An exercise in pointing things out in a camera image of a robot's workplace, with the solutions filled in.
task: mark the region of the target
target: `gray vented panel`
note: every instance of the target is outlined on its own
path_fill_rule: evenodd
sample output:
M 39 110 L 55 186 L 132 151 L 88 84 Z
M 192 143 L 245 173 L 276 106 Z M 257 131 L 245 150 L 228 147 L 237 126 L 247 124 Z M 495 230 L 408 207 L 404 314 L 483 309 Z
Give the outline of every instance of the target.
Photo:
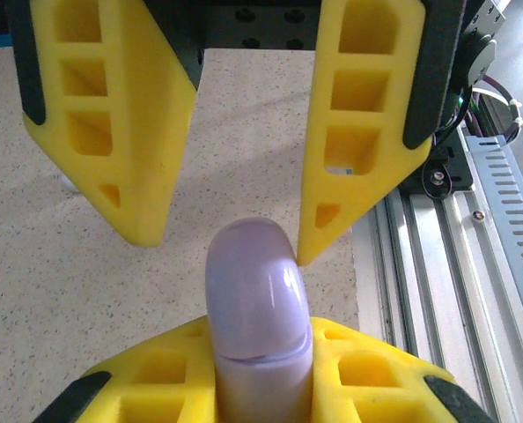
M 522 174 L 502 137 L 466 140 L 523 303 Z

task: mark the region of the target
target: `lavender cylindrical object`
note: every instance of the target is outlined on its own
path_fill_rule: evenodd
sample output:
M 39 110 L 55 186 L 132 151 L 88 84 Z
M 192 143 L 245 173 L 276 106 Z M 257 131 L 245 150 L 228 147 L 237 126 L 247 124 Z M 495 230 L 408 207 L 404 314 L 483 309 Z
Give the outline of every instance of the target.
M 262 218 L 225 227 L 210 244 L 205 279 L 222 421 L 308 421 L 313 332 L 283 229 Z

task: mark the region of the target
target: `metal rail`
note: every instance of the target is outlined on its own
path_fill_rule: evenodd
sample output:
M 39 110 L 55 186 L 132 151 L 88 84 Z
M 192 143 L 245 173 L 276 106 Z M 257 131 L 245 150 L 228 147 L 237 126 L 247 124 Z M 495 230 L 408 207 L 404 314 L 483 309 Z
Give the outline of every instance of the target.
M 396 190 L 353 226 L 360 328 L 447 368 L 497 421 L 523 423 L 523 238 L 510 238 L 523 237 L 523 179 L 509 147 L 460 137 L 471 191 L 440 203 Z

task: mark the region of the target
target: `bolt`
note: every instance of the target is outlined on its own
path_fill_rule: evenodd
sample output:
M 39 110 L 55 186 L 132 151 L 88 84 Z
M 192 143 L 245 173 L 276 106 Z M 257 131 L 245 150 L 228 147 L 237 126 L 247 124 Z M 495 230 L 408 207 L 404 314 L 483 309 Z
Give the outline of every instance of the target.
M 443 172 L 434 172 L 433 174 L 431 174 L 431 183 L 433 183 L 434 185 L 441 185 L 442 183 L 444 183 L 444 179 L 446 177 L 444 176 Z
M 473 211 L 473 219 L 479 222 L 484 220 L 484 212 L 480 210 Z

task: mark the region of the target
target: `granite surface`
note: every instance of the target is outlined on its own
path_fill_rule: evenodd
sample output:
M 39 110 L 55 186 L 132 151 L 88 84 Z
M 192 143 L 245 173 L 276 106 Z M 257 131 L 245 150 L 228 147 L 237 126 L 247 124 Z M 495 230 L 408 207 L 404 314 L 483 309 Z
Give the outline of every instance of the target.
M 296 245 L 313 54 L 209 51 L 164 242 L 128 245 L 21 122 L 0 49 L 0 421 L 30 421 L 87 368 L 205 313 L 206 248 L 267 216 Z M 312 312 L 357 327 L 350 235 L 304 269 Z

